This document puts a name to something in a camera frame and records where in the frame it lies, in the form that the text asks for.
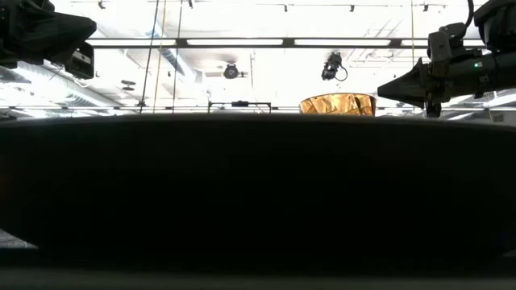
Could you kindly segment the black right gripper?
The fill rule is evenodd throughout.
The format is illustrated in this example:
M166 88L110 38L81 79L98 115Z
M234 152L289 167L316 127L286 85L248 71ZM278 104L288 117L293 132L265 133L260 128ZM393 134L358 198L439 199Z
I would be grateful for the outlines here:
M442 104L454 97L482 97L496 84L497 61L492 53L467 49L464 23L452 23L428 36L428 63L419 60L406 74L377 88L379 97L424 107L426 116L438 118ZM403 92L422 92L424 98Z

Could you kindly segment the black overhead rig beam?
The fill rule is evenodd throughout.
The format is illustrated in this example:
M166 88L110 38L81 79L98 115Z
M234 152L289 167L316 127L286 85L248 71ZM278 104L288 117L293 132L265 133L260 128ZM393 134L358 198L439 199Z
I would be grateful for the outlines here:
M423 49L424 38L91 38L96 49L162 48L394 48Z

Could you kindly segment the black distant rack frame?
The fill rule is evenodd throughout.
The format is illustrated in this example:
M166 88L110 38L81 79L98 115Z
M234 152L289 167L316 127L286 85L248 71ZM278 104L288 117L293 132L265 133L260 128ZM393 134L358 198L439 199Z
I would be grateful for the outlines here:
M222 112L236 112L245 113L250 111L258 114L271 114L273 106L271 102L256 102L256 101L208 101L207 113L222 113Z

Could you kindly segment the amber ribbed glass cup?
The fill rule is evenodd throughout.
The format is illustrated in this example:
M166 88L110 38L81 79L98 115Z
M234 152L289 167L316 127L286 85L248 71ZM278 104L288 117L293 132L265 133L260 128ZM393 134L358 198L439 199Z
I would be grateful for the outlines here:
M363 93L328 93L309 97L300 105L301 114L375 116L377 100Z

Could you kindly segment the silver ventilation duct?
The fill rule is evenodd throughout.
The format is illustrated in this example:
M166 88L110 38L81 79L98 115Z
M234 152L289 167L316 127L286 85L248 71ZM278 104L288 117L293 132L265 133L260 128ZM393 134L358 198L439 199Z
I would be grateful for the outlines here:
M60 70L18 62L0 66L0 118L92 117L113 114L120 104Z

